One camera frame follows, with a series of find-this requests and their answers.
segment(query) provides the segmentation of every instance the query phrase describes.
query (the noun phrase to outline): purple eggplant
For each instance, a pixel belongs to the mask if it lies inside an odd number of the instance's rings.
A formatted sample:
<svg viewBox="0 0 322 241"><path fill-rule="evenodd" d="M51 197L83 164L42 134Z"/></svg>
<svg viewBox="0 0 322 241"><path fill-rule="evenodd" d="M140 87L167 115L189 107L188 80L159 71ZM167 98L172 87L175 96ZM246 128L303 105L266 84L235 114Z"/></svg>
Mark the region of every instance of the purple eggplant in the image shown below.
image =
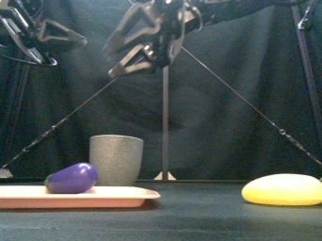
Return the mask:
<svg viewBox="0 0 322 241"><path fill-rule="evenodd" d="M92 188L96 178L95 167L88 163L77 163L51 174L45 186L53 193L76 194Z"/></svg>

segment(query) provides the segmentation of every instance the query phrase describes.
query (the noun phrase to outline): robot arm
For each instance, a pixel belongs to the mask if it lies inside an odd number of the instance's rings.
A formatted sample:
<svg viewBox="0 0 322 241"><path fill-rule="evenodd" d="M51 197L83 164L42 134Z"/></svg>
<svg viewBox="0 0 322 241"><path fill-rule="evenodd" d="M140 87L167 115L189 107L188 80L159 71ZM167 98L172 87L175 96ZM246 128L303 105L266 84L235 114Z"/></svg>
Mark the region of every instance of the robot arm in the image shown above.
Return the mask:
<svg viewBox="0 0 322 241"><path fill-rule="evenodd" d="M108 71L112 78L153 72L173 61L183 36L203 26L240 18L270 6L307 0L140 0L127 11L103 48L107 60L123 59Z"/></svg>
<svg viewBox="0 0 322 241"><path fill-rule="evenodd" d="M53 66L51 53L84 46L87 40L53 20L38 21L41 7L41 0L0 1L0 47L14 43L32 60L28 63Z"/></svg>

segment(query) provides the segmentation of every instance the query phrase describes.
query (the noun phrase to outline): cream tray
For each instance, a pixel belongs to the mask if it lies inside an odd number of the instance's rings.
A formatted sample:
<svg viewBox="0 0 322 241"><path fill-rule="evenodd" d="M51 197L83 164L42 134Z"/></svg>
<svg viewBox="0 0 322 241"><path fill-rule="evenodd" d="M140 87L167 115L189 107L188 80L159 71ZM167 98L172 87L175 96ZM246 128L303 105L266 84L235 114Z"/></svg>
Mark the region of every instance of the cream tray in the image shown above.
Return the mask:
<svg viewBox="0 0 322 241"><path fill-rule="evenodd" d="M79 194L51 193L44 185L0 186L0 209L140 207L160 194L132 186L93 186Z"/></svg>

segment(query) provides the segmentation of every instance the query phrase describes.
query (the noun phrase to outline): black table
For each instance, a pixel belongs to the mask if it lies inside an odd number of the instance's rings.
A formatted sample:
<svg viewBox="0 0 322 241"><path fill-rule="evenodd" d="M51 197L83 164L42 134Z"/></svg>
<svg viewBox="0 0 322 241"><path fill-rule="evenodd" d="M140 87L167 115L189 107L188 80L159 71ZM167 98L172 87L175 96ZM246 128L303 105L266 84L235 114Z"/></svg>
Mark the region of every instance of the black table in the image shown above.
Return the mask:
<svg viewBox="0 0 322 241"><path fill-rule="evenodd" d="M322 205L247 203L242 184L137 183L140 208L0 210L0 240L322 240Z"/></svg>

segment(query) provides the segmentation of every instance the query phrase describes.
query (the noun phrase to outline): ceramic cup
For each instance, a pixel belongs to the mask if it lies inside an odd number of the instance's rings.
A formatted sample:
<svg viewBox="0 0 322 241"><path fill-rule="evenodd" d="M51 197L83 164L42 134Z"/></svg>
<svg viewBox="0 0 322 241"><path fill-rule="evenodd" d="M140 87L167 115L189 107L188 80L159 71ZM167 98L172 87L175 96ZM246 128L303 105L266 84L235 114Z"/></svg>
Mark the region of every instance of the ceramic cup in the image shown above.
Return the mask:
<svg viewBox="0 0 322 241"><path fill-rule="evenodd" d="M139 177L143 140L100 135L89 139L89 163L97 172L96 185L129 186Z"/></svg>

